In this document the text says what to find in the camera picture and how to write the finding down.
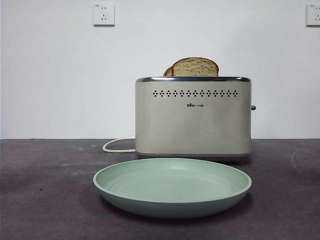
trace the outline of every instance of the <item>gray table surface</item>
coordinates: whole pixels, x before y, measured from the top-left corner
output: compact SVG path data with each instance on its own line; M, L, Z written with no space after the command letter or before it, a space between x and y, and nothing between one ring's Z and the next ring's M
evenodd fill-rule
M2 240L320 239L320 139L255 139L252 178L236 206L195 219L134 215L107 203L92 178L137 159L105 153L106 140L2 140ZM123 142L115 148L132 147Z

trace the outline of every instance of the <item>electrical socket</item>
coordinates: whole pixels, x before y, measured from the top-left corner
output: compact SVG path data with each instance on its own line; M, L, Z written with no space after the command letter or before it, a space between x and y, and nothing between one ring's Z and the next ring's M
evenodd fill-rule
M115 25L115 4L113 2L93 5L93 25L95 27Z
M320 4L306 6L306 25L320 26Z

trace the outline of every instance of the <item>power cord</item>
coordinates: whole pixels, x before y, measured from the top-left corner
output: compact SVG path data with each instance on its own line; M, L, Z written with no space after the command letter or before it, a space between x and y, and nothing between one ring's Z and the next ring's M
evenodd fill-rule
M118 139L115 139L115 140L111 140L111 141L108 141L105 145L102 146L102 150L104 152L107 152L107 153L132 153L132 152L135 152L136 150L135 149L123 149L123 150L111 150L111 149L107 149L107 146L109 144L112 144L112 143L115 143L115 142L118 142L118 141L122 141L122 140L130 140L130 139L135 139L134 137L129 137L129 138L118 138Z

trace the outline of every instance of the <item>toast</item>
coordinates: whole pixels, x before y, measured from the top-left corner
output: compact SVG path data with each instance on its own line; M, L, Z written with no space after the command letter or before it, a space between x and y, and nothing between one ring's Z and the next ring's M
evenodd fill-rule
M175 62L163 76L218 76L218 65L207 58L187 57Z

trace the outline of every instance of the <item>white wall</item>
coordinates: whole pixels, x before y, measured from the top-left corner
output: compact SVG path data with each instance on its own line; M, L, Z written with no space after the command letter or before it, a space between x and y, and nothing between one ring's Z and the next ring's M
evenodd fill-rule
M320 1L114 2L93 27L94 0L1 1L3 139L134 136L135 80L191 56L251 78L253 138L320 138Z

